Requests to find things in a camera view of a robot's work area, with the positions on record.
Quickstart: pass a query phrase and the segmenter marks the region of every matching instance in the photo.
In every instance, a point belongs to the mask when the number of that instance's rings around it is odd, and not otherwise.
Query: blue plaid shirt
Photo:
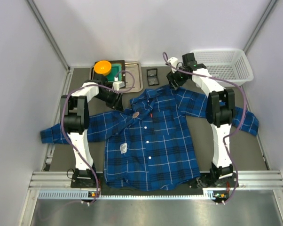
[[[108,186],[143,191],[171,190],[200,176],[186,115],[205,118],[207,98],[169,85],[146,89],[130,100],[132,109],[90,116],[88,141],[105,143],[104,177]],[[236,107],[233,126],[242,109]],[[241,130],[257,134],[259,122],[247,112]],[[43,143],[66,144],[59,124],[41,132]],[[120,146],[127,143],[121,153]]]

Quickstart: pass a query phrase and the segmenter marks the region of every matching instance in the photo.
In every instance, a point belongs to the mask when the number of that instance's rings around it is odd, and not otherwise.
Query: white wall
[[[244,48],[269,0],[35,0],[71,66]]]
[[[66,72],[24,0],[0,1],[0,226],[16,225]]]
[[[283,0],[248,53],[254,80],[245,85],[260,121],[259,134],[270,166],[283,175]]]

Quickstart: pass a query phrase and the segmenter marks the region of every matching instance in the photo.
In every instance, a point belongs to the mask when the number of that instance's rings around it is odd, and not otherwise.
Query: orange bowl
[[[107,60],[99,61],[94,65],[94,71],[98,74],[102,74],[104,76],[109,75],[112,69],[112,65]]]

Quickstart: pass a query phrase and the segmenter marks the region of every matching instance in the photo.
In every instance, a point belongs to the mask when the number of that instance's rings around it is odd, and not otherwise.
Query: shirt pocket
[[[173,114],[170,110],[152,113],[155,134],[171,135],[176,131]]]

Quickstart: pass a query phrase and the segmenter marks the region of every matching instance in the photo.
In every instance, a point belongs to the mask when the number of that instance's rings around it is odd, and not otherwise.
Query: white basket
[[[191,51],[198,64],[203,63],[211,76],[242,85],[253,80],[253,72],[244,51],[240,49],[202,49]],[[224,87],[228,83],[218,82]]]

